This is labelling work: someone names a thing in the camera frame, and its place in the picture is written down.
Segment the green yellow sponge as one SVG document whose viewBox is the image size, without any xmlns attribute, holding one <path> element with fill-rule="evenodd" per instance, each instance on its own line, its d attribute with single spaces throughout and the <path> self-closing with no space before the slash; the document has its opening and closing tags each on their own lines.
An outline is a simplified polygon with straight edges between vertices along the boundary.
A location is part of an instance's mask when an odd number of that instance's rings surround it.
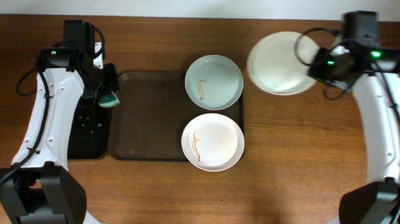
<svg viewBox="0 0 400 224">
<path fill-rule="evenodd" d="M 114 92 L 101 95 L 98 104 L 101 108 L 113 108 L 120 103 L 119 98 Z"/>
</svg>

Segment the white plate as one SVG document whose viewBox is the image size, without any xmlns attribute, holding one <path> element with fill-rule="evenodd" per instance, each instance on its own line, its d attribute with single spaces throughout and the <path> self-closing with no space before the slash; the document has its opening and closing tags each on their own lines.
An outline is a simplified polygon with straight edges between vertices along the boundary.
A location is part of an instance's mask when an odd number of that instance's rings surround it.
<svg viewBox="0 0 400 224">
<path fill-rule="evenodd" d="M 276 32 L 259 40 L 247 57 L 247 73 L 264 92 L 286 96 L 305 92 L 317 81 L 307 76 L 308 66 L 295 55 L 300 34 Z"/>
<path fill-rule="evenodd" d="M 223 114 L 207 113 L 192 119 L 181 135 L 186 159 L 203 171 L 230 169 L 245 150 L 245 137 L 239 124 Z"/>
</svg>

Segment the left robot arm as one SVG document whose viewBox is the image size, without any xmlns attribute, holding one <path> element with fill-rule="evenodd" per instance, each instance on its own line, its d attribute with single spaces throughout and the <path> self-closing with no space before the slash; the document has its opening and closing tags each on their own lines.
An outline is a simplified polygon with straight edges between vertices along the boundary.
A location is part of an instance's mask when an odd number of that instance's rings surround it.
<svg viewBox="0 0 400 224">
<path fill-rule="evenodd" d="M 12 224 L 105 224 L 87 211 L 86 191 L 68 172 L 68 142 L 80 99 L 115 90 L 102 42 L 65 40 L 34 62 L 36 100 L 21 147 L 0 169 L 0 202 Z"/>
</svg>

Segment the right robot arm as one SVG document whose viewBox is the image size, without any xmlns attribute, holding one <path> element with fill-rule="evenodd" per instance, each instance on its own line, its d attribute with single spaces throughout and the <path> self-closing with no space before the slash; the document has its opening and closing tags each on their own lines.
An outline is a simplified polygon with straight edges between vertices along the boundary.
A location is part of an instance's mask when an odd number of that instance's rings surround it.
<svg viewBox="0 0 400 224">
<path fill-rule="evenodd" d="M 308 75 L 352 92 L 366 143 L 366 185 L 346 193 L 324 224 L 400 224 L 400 51 L 345 41 L 321 48 Z"/>
</svg>

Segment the black plastic tray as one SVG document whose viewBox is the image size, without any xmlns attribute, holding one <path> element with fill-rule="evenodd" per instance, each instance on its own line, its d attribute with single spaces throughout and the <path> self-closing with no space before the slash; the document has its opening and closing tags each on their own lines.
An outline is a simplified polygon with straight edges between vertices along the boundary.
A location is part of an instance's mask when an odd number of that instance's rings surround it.
<svg viewBox="0 0 400 224">
<path fill-rule="evenodd" d="M 92 97 L 81 98 L 73 115 L 68 142 L 69 160 L 99 160 L 107 148 L 112 111 Z"/>
</svg>

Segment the brown serving tray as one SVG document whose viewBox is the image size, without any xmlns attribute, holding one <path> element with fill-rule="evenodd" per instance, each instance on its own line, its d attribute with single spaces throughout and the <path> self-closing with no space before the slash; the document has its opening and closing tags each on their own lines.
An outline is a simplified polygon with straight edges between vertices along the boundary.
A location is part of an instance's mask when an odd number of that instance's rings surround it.
<svg viewBox="0 0 400 224">
<path fill-rule="evenodd" d="M 127 71 L 118 77 L 108 153 L 117 160 L 186 161 L 181 137 L 195 117 L 208 113 L 188 97 L 185 74 Z"/>
</svg>

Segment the pale blue plate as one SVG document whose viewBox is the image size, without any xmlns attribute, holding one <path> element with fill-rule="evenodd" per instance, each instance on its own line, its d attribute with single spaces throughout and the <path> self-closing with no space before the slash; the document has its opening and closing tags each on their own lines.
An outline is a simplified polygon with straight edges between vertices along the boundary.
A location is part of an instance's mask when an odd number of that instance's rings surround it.
<svg viewBox="0 0 400 224">
<path fill-rule="evenodd" d="M 237 64 L 222 55 L 205 55 L 186 71 L 184 85 L 191 101 L 205 110 L 227 109 L 239 100 L 244 88 Z"/>
</svg>

